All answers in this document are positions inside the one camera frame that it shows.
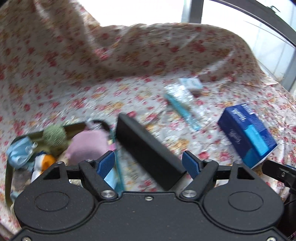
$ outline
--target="floral bedsheet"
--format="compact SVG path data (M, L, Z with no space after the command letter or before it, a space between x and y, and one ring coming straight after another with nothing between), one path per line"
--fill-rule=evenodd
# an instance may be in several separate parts
M195 132L168 106L163 87L198 77L194 104L204 113ZM19 224L5 205L5 150L18 135L86 116L113 126L126 112L176 155L231 165L238 155L217 126L227 106L248 103L278 143L270 159L296 166L295 99L264 75L237 35L200 24L101 27L71 0L11 0L0 9L0 233ZM121 153L127 190L157 191L155 182ZM284 186L255 170L279 195Z

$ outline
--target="cable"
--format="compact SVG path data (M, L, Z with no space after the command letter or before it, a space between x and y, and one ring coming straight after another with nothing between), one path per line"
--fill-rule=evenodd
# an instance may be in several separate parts
M286 205L288 205L288 204L290 204L292 202L295 202L295 201L296 201L296 198L294 200L290 201L290 202L285 203L284 206L286 206Z
M295 233L296 233L296 231L294 233L292 233L288 238L293 239L295 237Z

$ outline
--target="pink plush toy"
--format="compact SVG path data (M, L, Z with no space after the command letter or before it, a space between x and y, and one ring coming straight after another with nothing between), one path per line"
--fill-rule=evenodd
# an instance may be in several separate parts
M77 165L86 159L97 160L107 151L114 150L108 145L108 133L103 130L85 130L72 138L65 157L69 165Z

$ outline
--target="blue cardboard box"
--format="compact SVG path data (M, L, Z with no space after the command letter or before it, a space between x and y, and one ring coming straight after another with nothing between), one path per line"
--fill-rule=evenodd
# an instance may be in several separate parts
M218 125L249 168L259 165L277 147L272 135L247 104L225 108Z

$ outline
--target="black rectangular object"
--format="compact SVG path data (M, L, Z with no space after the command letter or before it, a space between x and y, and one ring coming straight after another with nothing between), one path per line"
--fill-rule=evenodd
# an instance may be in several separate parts
M135 119L123 113L118 116L116 138L166 191L186 172L178 157Z

